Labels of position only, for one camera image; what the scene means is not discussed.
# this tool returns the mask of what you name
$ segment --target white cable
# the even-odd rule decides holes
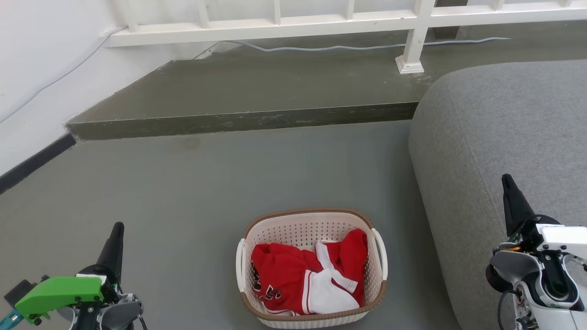
[[[485,41],[491,40],[509,40],[510,38],[500,38],[500,37],[491,37],[485,38],[481,40],[447,40],[447,41],[434,41],[434,42],[425,42],[424,46],[431,46],[431,45],[446,45],[448,43],[480,43]],[[350,46],[332,46],[332,47],[325,47],[325,48],[299,48],[299,47],[278,47],[278,48],[262,48],[259,46],[255,46],[251,43],[241,40],[233,40],[227,41],[232,43],[237,43],[239,45],[249,46],[263,52],[277,52],[279,50],[300,50],[303,52],[321,52],[323,50],[331,50],[331,49],[350,49],[350,50],[371,50],[371,49],[386,49],[386,48],[395,48],[395,47],[404,47],[405,43],[398,43],[397,45],[386,45],[386,46],[372,46],[372,47],[350,47]]]
[[[116,32],[122,31],[126,29],[126,27],[122,27],[122,28],[116,28],[112,31],[109,31],[106,36],[100,41],[100,44],[93,48],[93,50],[91,50],[91,52],[89,53],[89,55],[85,56],[79,63],[77,63],[72,69],[70,70],[64,70],[65,73],[61,74],[59,76],[59,78],[51,81],[50,83],[45,83],[43,84],[44,86],[42,88],[36,89],[36,90],[32,90],[29,94],[27,95],[23,95],[20,100],[18,100],[17,102],[13,103],[11,107],[8,108],[7,111],[7,115],[5,115],[4,117],[2,117],[2,119],[0,119],[0,124],[3,123],[6,119],[10,118],[10,116],[14,115],[17,111],[21,110],[22,107],[24,107],[25,105],[27,105],[32,99],[35,98],[35,96],[37,96],[40,92],[42,92],[44,89],[46,89],[47,87],[53,85],[54,83],[60,81],[61,79],[65,78],[65,76],[67,76],[68,74],[72,73],[75,69],[79,68],[80,65],[84,64],[89,58],[91,58],[97,51],[98,49],[100,49],[100,47],[102,47],[102,45],[104,45],[104,43],[106,42],[106,40],[108,40],[108,37],[110,37],[111,35],[113,35]]]

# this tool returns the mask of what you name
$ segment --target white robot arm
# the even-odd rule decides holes
[[[573,261],[587,271],[587,228],[566,227],[534,214],[509,174],[504,185],[508,242],[494,250],[486,277],[505,296],[514,294],[518,330],[587,330],[587,288],[568,274]]]

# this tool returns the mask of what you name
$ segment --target red fabric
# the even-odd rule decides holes
[[[252,260],[260,284],[253,291],[265,307],[272,311],[290,309],[304,315],[302,295],[306,270],[322,271],[316,255],[290,245],[258,244]]]
[[[350,294],[362,307],[365,301],[367,235],[362,230],[355,229],[349,232],[341,242],[325,243],[325,245],[334,268],[349,280],[358,282],[357,288]]]

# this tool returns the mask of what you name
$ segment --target robotic arm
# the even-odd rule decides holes
[[[143,304],[134,294],[120,288],[124,225],[116,223],[96,264],[74,277],[43,276],[39,284],[23,280],[4,298],[13,308],[0,321],[0,330],[10,330],[23,319],[41,324],[48,312],[71,322],[69,330],[133,330],[139,319],[143,329]]]
[[[587,288],[566,269],[573,261],[587,271],[587,228],[566,227],[535,214],[509,174],[501,181],[508,241],[493,251],[485,271],[489,284],[502,292],[500,329],[501,304],[509,293],[515,295],[517,330],[587,329],[582,300]]]

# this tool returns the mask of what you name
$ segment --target brown basket rim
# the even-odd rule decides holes
[[[259,222],[261,222],[263,220],[267,220],[269,218],[275,218],[275,217],[280,217],[283,215],[293,215],[293,214],[337,213],[337,212],[338,213],[349,213],[349,214],[355,215],[355,216],[359,217],[361,220],[363,220],[367,224],[367,226],[369,226],[370,229],[373,229],[373,224],[371,223],[371,221],[367,217],[365,217],[363,214],[361,214],[355,210],[351,210],[348,208],[302,208],[302,209],[297,209],[297,210],[281,211],[281,212],[266,214],[266,215],[263,215],[262,217],[257,218],[255,221],[253,221],[247,227],[247,229],[245,230],[245,234],[243,235],[243,238],[244,239],[247,238],[249,231],[251,231],[251,228],[254,225],[258,224]],[[357,315],[357,314],[369,312],[371,309],[373,309],[377,305],[379,305],[379,303],[381,302],[381,300],[385,296],[386,288],[387,288],[387,280],[383,280],[381,282],[381,287],[379,288],[379,293],[377,294],[377,297],[375,297],[375,299],[372,302],[368,303],[367,305],[365,305],[361,308],[351,309],[350,311],[344,311],[344,312],[328,313],[328,314],[315,314],[315,315],[280,316],[280,315],[263,314],[263,313],[257,311],[255,309],[255,307],[253,307],[253,305],[249,301],[246,293],[241,292],[241,299],[242,299],[242,302],[245,304],[245,306],[247,307],[247,309],[251,313],[253,313],[257,318],[260,318],[260,319],[263,319],[266,321],[281,321],[281,322],[320,321],[320,320],[324,320],[324,319],[342,318],[342,317],[346,317],[346,316],[352,316],[352,315]]]

